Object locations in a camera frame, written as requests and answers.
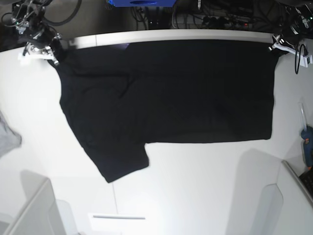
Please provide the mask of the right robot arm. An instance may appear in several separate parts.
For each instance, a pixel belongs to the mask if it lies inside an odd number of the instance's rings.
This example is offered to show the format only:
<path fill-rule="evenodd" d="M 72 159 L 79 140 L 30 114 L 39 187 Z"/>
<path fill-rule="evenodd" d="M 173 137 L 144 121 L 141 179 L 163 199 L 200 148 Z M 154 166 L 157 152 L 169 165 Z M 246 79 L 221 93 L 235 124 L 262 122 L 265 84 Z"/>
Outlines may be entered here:
<path fill-rule="evenodd" d="M 62 35 L 54 27 L 69 23 L 78 13 L 82 1 L 77 1 L 73 12 L 63 21 L 53 22 L 45 17 L 50 0 L 2 0 L 1 5 L 11 5 L 11 12 L 3 14 L 1 23 L 17 33 L 25 47 L 19 60 L 27 64 L 31 60 L 46 60 L 58 66 L 63 59 Z"/>

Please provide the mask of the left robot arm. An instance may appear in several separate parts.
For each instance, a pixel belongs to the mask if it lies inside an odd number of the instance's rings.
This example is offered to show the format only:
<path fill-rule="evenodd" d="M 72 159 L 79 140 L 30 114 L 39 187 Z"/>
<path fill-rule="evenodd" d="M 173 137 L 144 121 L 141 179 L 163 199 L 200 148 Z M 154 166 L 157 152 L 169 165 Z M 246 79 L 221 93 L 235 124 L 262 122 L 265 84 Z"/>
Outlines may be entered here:
<path fill-rule="evenodd" d="M 274 34 L 270 51 L 287 54 L 296 52 L 308 54 L 305 40 L 313 37 L 313 10 L 311 0 L 277 0 L 282 10 L 278 19 L 272 22 Z"/>

